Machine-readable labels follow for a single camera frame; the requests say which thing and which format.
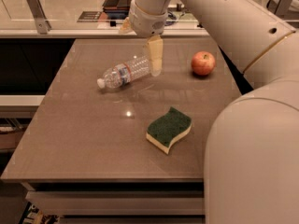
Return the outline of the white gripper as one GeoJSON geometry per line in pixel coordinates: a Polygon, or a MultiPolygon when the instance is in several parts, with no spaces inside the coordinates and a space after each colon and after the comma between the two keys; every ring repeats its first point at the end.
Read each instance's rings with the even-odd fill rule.
{"type": "Polygon", "coordinates": [[[145,54],[149,60],[150,73],[157,77],[162,72],[164,42],[159,35],[164,32],[167,13],[152,15],[143,11],[135,2],[131,1],[129,18],[126,18],[120,29],[121,35],[129,34],[133,30],[140,37],[150,37],[145,46],[145,54]]]}

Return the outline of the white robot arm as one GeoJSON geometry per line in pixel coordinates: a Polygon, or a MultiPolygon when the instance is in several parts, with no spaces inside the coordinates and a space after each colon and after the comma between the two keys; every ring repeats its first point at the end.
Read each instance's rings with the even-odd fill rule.
{"type": "MultiPolygon", "coordinates": [[[[206,141],[206,224],[299,224],[295,28],[252,0],[180,0],[249,81],[206,141]]],[[[170,0],[133,0],[141,37],[164,30],[170,0]]]]}

